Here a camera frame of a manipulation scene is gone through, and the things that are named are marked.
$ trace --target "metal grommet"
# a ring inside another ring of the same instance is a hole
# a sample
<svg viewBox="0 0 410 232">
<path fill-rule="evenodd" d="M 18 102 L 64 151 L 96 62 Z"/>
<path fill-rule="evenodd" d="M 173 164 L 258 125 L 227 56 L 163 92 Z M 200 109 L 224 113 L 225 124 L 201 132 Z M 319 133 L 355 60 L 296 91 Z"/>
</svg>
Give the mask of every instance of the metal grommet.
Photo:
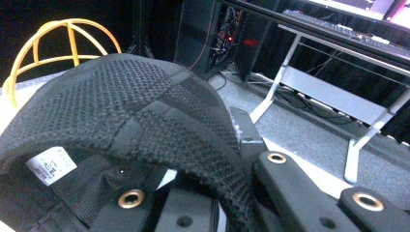
<svg viewBox="0 0 410 232">
<path fill-rule="evenodd" d="M 286 157 L 279 153 L 271 153 L 268 155 L 268 160 L 274 163 L 284 163 L 286 162 Z"/>
<path fill-rule="evenodd" d="M 144 200 L 144 192 L 139 189 L 131 189 L 124 192 L 118 199 L 118 205 L 123 209 L 137 207 Z"/>
<path fill-rule="evenodd" d="M 367 193 L 356 192 L 352 197 L 359 206 L 369 211 L 379 212 L 384 209 L 383 203 L 380 200 Z"/>
</svg>

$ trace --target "white tag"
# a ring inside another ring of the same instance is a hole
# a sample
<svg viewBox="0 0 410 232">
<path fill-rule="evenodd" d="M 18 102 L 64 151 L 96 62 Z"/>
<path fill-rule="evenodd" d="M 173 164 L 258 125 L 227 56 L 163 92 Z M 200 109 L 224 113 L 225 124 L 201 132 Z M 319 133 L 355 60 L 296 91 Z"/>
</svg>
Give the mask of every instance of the white tag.
<svg viewBox="0 0 410 232">
<path fill-rule="evenodd" d="M 25 164 L 46 186 L 76 169 L 75 163 L 62 147 L 52 147 L 29 159 Z"/>
</svg>

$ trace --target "white metal stand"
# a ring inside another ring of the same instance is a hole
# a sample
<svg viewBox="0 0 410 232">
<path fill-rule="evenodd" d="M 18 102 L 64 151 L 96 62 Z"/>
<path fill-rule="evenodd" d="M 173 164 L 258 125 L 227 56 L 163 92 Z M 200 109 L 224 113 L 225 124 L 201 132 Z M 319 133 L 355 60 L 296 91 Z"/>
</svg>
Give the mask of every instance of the white metal stand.
<svg viewBox="0 0 410 232">
<path fill-rule="evenodd" d="M 301 38 L 305 37 L 310 40 L 313 40 L 318 43 L 321 43 L 326 46 L 337 49 L 339 51 L 345 52 L 349 55 L 358 57 L 369 63 L 372 63 L 377 66 L 383 67 L 385 69 L 394 71 L 396 73 L 400 73 L 400 74 L 410 77 L 410 72 L 400 67 L 396 67 L 391 64 L 385 63 L 383 61 L 365 56 L 364 54 L 350 50 L 346 47 L 333 44 L 333 43 L 329 43 L 327 41 L 323 41 L 321 39 L 318 39 L 316 37 L 307 35 L 305 33 L 296 31 L 294 29 L 290 29 L 283 25 L 279 25 L 278 27 L 295 33 L 296 38 L 293 41 L 293 44 L 290 47 L 286 55 L 286 58 L 284 59 L 277 73 L 277 76 L 274 79 L 274 83 L 271 89 L 269 90 L 268 95 L 266 96 L 265 100 L 251 112 L 250 118 L 254 123 L 256 123 L 259 120 L 259 118 L 266 112 L 269 106 L 274 102 L 274 93 L 277 90 L 279 84 L 283 82 L 289 87 L 295 88 L 301 93 L 308 94 L 311 97 L 312 95 L 316 95 L 317 96 L 316 98 L 319 101 L 324 102 L 325 104 L 333 106 L 333 107 L 337 106 L 339 110 L 343 109 L 341 111 L 349 115 L 355 116 L 355 118 L 358 118 L 359 120 L 365 123 L 371 124 L 367 133 L 363 137 L 361 137 L 358 140 L 351 139 L 349 141 L 349 150 L 347 152 L 347 162 L 345 166 L 344 179 L 351 184 L 355 184 L 357 182 L 357 176 L 358 176 L 360 150 L 410 100 L 410 89 L 407 88 L 407 90 L 400 96 L 400 98 L 391 107 L 384 108 L 370 101 L 361 99 L 360 97 L 352 96 L 352 94 L 346 93 L 345 91 L 338 89 L 336 86 L 332 86 L 328 83 L 314 80 L 313 76 L 299 72 L 295 70 L 294 68 L 290 67 L 289 66 L 290 59 L 292 58 L 298 44 L 300 43 Z M 323 93 L 321 93 L 320 88 L 322 88 L 322 90 L 325 90 L 324 92 L 336 93 L 340 95 L 339 99 L 342 99 L 342 100 L 349 99 L 349 102 L 345 101 L 345 103 L 340 104 L 340 101 L 336 101 L 334 98 L 327 98 L 329 94 L 324 95 Z"/>
</svg>

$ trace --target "yellow wire cage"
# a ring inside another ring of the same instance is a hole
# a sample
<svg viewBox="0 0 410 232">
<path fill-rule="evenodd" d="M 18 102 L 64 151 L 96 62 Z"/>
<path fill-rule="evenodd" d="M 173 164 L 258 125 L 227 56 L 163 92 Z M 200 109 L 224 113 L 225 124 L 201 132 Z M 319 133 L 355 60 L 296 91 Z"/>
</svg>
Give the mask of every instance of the yellow wire cage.
<svg viewBox="0 0 410 232">
<path fill-rule="evenodd" d="M 18 52 L 18 55 L 15 58 L 15 62 L 13 63 L 12 70 L 10 72 L 10 76 L 6 79 L 6 81 L 3 84 L 3 95 L 8 97 L 13 107 L 17 108 L 17 101 L 15 99 L 15 82 L 19 74 L 24 73 L 37 66 L 56 62 L 56 61 L 73 59 L 73 64 L 77 66 L 79 65 L 80 59 L 95 59 L 99 57 L 97 55 L 78 55 L 74 31 L 78 32 L 79 34 L 87 38 L 100 51 L 100 53 L 102 53 L 102 55 L 107 54 L 106 50 L 100 45 L 99 42 L 97 42 L 96 39 L 94 39 L 90 34 L 88 34 L 86 31 L 84 31 L 80 27 L 76 26 L 75 24 L 91 25 L 105 32 L 106 35 L 113 41 L 117 49 L 117 52 L 121 53 L 120 45 L 117 43 L 117 40 L 114 38 L 114 36 L 106 28 L 99 25 L 99 23 L 97 22 L 87 20 L 87 19 L 82 19 L 82 18 L 71 18 L 71 19 L 64 19 L 64 20 L 59 20 L 59 21 L 50 21 L 44 24 L 39 29 L 39 31 L 33 37 L 31 37 L 30 40 L 24 45 L 24 47 Z M 61 26 L 65 26 L 68 29 L 72 55 L 58 56 L 58 57 L 40 60 L 39 59 L 40 38 L 44 36 L 45 34 L 47 34 L 48 32 L 54 30 L 57 27 L 61 27 Z M 34 63 L 21 68 L 20 67 L 21 63 L 31 48 L 33 48 Z"/>
</svg>

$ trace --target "gray carpet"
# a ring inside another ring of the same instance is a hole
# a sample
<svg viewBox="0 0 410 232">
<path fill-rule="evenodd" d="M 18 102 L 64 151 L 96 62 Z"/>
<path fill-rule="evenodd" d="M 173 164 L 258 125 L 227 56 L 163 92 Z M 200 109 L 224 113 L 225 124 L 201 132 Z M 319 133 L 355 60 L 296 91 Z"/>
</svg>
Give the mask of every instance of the gray carpet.
<svg viewBox="0 0 410 232">
<path fill-rule="evenodd" d="M 219 74 L 209 82 L 216 89 L 224 83 Z M 267 91 L 229 79 L 218 90 L 227 107 L 235 106 L 247 112 L 261 103 Z M 294 97 L 291 101 L 300 103 Z M 315 107 L 315 111 L 330 117 L 336 115 L 323 107 Z M 338 120 L 345 125 L 335 125 L 279 100 L 274 101 L 256 127 L 262 136 L 343 180 L 348 141 L 363 135 L 366 128 L 357 122 L 349 123 L 348 118 Z M 360 152 L 357 186 L 375 190 L 398 207 L 410 210 L 410 149 L 391 138 L 375 135 Z"/>
<path fill-rule="evenodd" d="M 27 87 L 31 87 L 33 85 L 37 85 L 37 84 L 42 84 L 42 83 L 46 83 L 48 82 L 50 79 L 55 78 L 61 74 L 63 74 L 64 71 L 59 72 L 59 73 L 54 73 L 54 74 L 50 74 L 50 75 L 46 75 L 46 76 L 42 76 L 39 78 L 35 78 L 35 79 L 31 79 L 31 80 L 27 80 L 27 81 L 22 81 L 22 82 L 18 82 L 15 85 L 15 89 L 16 90 L 20 90 L 20 89 L 24 89 Z M 2 96 L 3 94 L 3 84 L 0 86 L 0 96 Z"/>
</svg>

